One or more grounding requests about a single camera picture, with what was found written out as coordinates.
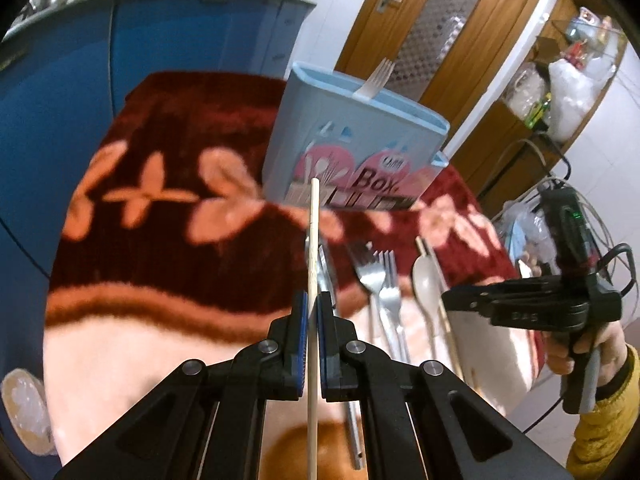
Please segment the yellow sleeve forearm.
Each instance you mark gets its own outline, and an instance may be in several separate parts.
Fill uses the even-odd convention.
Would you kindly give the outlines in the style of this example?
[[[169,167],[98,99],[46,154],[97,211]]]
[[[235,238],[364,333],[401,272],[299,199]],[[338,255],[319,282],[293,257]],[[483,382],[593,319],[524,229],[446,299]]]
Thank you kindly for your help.
[[[612,380],[597,391],[597,404],[580,416],[566,469],[575,479],[597,479],[623,446],[639,416],[639,358],[633,346]]]

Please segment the right hand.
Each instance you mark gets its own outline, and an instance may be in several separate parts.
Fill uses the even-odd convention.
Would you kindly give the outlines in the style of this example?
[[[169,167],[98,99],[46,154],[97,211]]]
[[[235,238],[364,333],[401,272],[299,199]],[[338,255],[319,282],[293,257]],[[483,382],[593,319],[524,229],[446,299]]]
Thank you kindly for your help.
[[[570,348],[562,341],[562,334],[543,332],[546,344],[546,363],[552,373],[566,376],[575,367],[574,356],[600,350],[600,370],[598,386],[607,385],[620,371],[627,361],[628,349],[623,326],[620,321],[606,323],[584,333]]]

